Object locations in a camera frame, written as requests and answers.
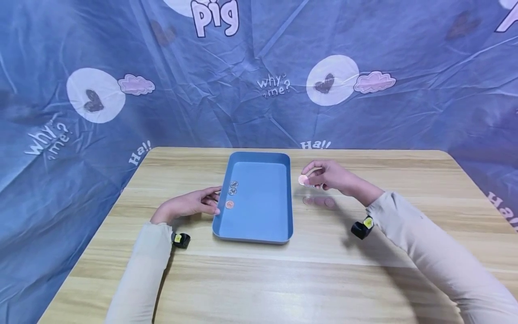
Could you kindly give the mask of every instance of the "blue backdrop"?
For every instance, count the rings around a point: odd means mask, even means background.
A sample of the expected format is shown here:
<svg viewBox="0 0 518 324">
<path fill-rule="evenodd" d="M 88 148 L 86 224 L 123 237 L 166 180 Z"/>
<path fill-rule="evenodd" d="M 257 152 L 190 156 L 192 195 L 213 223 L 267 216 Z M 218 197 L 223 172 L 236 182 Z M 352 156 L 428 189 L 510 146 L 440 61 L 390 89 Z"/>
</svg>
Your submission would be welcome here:
<svg viewBox="0 0 518 324">
<path fill-rule="evenodd" d="M 156 146 L 440 149 L 518 228 L 517 1 L 2 0 L 0 322 Z"/>
</svg>

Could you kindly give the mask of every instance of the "long sleeve shirt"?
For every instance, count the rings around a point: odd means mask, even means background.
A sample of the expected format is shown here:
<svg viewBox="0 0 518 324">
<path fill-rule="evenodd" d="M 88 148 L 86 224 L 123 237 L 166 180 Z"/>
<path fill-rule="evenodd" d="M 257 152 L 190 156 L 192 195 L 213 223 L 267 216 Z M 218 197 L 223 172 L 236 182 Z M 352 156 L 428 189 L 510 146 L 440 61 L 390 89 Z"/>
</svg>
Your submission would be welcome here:
<svg viewBox="0 0 518 324">
<path fill-rule="evenodd" d="M 517 324 L 518 303 L 462 245 L 394 192 L 367 207 L 381 231 L 457 303 L 465 324 Z M 106 324 L 150 324 L 171 251 L 171 227 L 146 223 L 113 296 Z"/>
</svg>

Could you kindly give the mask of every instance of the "pink cloud print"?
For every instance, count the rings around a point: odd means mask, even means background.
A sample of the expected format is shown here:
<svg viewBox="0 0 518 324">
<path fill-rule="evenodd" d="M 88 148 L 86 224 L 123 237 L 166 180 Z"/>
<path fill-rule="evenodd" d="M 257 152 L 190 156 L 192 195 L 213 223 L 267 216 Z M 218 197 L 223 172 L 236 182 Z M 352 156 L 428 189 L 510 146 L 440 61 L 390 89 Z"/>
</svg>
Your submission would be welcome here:
<svg viewBox="0 0 518 324">
<path fill-rule="evenodd" d="M 132 95 L 148 94 L 155 90 L 153 82 L 144 79 L 141 76 L 134 76 L 133 74 L 126 74 L 124 79 L 117 81 L 121 87 L 121 91 Z"/>
<path fill-rule="evenodd" d="M 391 77 L 389 73 L 373 71 L 368 75 L 360 75 L 354 85 L 354 90 L 361 93 L 378 92 L 388 89 L 395 84 L 396 79 Z"/>
</svg>

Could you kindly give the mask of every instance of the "blue tray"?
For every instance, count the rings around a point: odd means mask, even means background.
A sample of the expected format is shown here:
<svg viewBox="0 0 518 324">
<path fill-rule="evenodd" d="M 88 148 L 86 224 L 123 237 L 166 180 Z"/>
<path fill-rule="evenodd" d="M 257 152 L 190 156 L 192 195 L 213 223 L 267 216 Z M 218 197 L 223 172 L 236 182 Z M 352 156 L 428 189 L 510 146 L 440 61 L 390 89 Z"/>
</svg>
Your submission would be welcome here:
<svg viewBox="0 0 518 324">
<path fill-rule="evenodd" d="M 290 157 L 282 153 L 230 155 L 213 233 L 230 241 L 285 244 L 293 234 Z M 234 195 L 229 193 L 236 181 Z M 226 208 L 226 202 L 234 207 Z"/>
</svg>

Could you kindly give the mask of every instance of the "wood grain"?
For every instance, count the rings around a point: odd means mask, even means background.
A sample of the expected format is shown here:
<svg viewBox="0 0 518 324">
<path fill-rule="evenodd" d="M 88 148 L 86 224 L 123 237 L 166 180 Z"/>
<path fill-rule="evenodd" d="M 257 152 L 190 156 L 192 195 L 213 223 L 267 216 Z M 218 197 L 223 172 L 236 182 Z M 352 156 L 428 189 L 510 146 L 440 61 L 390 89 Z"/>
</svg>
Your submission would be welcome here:
<svg viewBox="0 0 518 324">
<path fill-rule="evenodd" d="M 223 182 L 234 149 L 155 148 L 124 189 L 40 323 L 102 323 L 142 225 L 164 200 Z M 187 250 L 166 271 L 155 323 L 461 323 L 445 295 L 375 229 L 354 199 L 300 186 L 312 159 L 334 159 L 405 196 L 465 245 L 518 297 L 518 235 L 446 153 L 381 150 L 261 150 L 292 163 L 294 235 L 284 246 L 220 241 L 211 217 L 184 219 Z M 329 195 L 338 209 L 302 203 Z"/>
</svg>

